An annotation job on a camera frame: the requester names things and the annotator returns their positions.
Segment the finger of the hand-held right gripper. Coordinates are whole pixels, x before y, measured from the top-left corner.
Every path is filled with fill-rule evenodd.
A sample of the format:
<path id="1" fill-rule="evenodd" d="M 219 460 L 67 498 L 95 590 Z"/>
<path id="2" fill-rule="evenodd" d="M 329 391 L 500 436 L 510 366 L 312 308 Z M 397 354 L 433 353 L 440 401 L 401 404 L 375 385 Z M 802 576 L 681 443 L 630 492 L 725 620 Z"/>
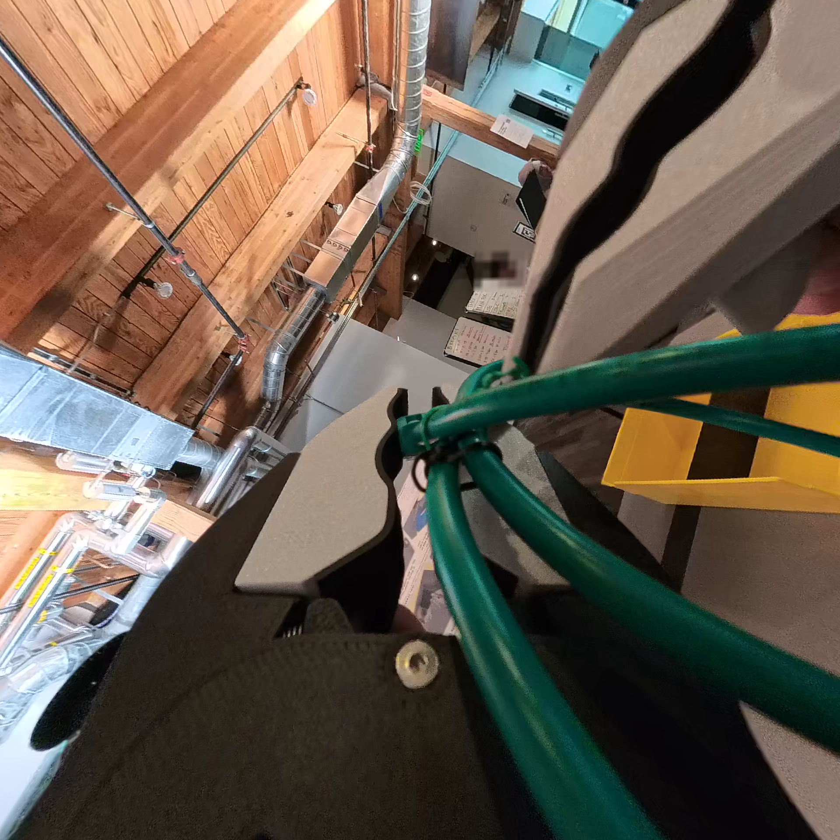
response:
<path id="1" fill-rule="evenodd" d="M 753 332 L 794 306 L 838 209 L 838 2 L 772 3 L 743 83 L 575 270 L 538 373 L 641 350 L 707 301 Z"/>
<path id="2" fill-rule="evenodd" d="M 634 215 L 666 155 L 713 116 L 763 52 L 772 2 L 643 2 L 584 84 L 528 275 L 511 354 L 548 349 L 579 264 Z"/>

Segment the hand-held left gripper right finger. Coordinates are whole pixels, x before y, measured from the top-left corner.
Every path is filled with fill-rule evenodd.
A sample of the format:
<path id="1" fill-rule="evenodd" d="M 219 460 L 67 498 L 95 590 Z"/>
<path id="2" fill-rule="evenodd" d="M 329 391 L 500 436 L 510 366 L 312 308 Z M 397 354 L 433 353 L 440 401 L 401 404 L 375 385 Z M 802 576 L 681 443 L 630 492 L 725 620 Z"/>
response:
<path id="1" fill-rule="evenodd" d="M 499 447 L 511 473 L 563 520 L 568 517 L 551 487 L 534 446 L 512 425 L 495 427 L 490 439 Z M 504 592 L 555 592 L 570 584 L 550 568 L 498 515 L 482 492 L 462 493 L 465 515 L 476 545 Z"/>

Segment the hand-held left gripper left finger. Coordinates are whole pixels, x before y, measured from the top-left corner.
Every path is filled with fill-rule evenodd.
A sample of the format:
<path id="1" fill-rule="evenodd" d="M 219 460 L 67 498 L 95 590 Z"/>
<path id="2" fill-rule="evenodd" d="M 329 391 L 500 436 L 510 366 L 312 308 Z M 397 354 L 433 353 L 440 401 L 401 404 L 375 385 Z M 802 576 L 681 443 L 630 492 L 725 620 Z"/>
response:
<path id="1" fill-rule="evenodd" d="M 386 387 L 308 442 L 235 585 L 249 594 L 332 598 L 364 632 L 391 631 L 403 575 L 395 478 L 407 390 Z"/>

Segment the person's right hand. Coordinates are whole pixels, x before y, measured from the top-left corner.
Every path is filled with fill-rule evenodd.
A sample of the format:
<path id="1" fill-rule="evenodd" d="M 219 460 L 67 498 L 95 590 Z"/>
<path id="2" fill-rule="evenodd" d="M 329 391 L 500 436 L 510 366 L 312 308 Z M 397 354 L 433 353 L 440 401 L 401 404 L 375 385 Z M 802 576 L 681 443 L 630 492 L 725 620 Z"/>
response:
<path id="1" fill-rule="evenodd" d="M 823 226 L 805 289 L 793 314 L 823 317 L 839 313 L 839 230 Z"/>

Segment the black twist tie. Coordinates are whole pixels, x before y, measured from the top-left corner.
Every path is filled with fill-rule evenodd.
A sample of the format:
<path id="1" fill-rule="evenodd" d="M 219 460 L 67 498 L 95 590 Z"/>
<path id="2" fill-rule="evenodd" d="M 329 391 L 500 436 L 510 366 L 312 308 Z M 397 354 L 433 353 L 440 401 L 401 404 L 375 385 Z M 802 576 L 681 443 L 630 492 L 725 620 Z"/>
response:
<path id="1" fill-rule="evenodd" d="M 436 465 L 456 465 L 459 466 L 465 460 L 468 452 L 488 452 L 496 456 L 499 461 L 503 460 L 500 447 L 489 441 L 483 439 L 475 439 L 467 442 L 455 442 L 447 444 L 439 444 L 433 448 L 426 449 L 414 456 L 411 480 L 415 489 L 424 494 L 427 492 L 427 485 L 423 484 L 418 477 L 418 470 L 420 465 L 424 467 L 424 474 L 427 476 L 431 467 Z"/>

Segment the black and wooden document stand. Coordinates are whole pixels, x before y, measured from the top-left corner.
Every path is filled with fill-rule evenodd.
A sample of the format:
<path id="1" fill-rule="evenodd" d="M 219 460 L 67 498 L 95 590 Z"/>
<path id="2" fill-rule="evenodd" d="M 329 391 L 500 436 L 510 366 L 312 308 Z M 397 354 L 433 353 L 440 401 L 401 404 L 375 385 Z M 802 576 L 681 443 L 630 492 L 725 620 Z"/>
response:
<path id="1" fill-rule="evenodd" d="M 546 198 L 536 171 L 528 173 L 524 183 L 521 185 L 517 197 L 517 205 L 525 217 L 528 226 L 535 230 L 539 225 L 546 205 Z"/>

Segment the printed instruction sheet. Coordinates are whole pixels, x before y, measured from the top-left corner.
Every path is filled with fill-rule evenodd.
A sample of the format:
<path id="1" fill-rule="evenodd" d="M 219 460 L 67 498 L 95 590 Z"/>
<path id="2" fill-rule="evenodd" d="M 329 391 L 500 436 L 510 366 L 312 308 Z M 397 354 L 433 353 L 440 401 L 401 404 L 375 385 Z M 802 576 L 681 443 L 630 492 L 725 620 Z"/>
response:
<path id="1" fill-rule="evenodd" d="M 406 476 L 397 495 L 402 518 L 404 574 L 399 603 L 430 634 L 457 635 L 436 573 L 424 493 Z"/>

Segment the whiteboard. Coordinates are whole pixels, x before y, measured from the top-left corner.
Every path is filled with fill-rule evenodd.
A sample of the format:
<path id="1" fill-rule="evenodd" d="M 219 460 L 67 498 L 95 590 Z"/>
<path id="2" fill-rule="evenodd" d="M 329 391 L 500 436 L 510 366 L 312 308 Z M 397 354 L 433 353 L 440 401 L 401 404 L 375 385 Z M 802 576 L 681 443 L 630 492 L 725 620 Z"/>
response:
<path id="1" fill-rule="evenodd" d="M 471 318 L 458 318 L 444 356 L 480 368 L 504 359 L 511 333 Z"/>

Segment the yellow plastic bin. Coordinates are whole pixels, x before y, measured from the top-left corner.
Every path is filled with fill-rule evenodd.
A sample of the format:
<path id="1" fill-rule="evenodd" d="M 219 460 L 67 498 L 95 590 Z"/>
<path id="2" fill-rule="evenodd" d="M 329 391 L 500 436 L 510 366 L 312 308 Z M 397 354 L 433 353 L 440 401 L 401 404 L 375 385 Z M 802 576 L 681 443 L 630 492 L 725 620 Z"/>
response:
<path id="1" fill-rule="evenodd" d="M 837 437 L 839 384 L 717 394 L 687 401 Z M 839 459 L 805 448 L 627 408 L 602 483 L 671 505 L 839 512 Z"/>

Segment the silver ventilation duct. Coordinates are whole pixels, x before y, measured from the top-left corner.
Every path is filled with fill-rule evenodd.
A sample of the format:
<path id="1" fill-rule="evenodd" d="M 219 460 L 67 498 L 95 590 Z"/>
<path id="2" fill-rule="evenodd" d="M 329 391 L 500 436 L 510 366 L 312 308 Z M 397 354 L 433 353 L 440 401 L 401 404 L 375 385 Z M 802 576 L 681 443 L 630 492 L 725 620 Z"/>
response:
<path id="1" fill-rule="evenodd" d="M 304 279 L 307 289 L 284 326 L 273 337 L 264 358 L 262 407 L 258 427 L 267 428 L 280 405 L 287 363 L 323 306 L 340 291 L 373 240 L 398 186 L 411 168 L 421 127 L 422 90 L 426 76 L 431 1 L 400 2 L 397 56 L 392 95 L 395 133 L 380 170 L 362 187 L 312 261 Z"/>

